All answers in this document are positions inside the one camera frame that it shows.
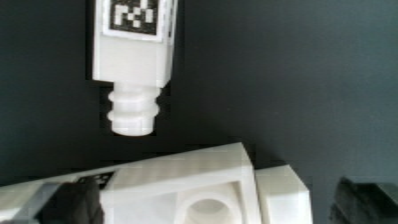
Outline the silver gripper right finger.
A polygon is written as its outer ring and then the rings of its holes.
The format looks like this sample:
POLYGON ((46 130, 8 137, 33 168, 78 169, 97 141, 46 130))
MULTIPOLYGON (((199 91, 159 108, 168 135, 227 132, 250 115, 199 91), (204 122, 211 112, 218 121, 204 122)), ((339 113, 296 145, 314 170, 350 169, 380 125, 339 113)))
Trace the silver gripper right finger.
POLYGON ((339 180, 330 224, 398 224, 398 184, 339 180))

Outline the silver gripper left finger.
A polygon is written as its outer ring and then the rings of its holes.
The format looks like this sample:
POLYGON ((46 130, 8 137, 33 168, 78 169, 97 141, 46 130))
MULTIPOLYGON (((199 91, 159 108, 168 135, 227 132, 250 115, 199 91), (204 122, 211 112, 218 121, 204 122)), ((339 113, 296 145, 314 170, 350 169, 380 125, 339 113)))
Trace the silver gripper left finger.
POLYGON ((46 183, 7 224, 104 224, 95 180, 46 183))

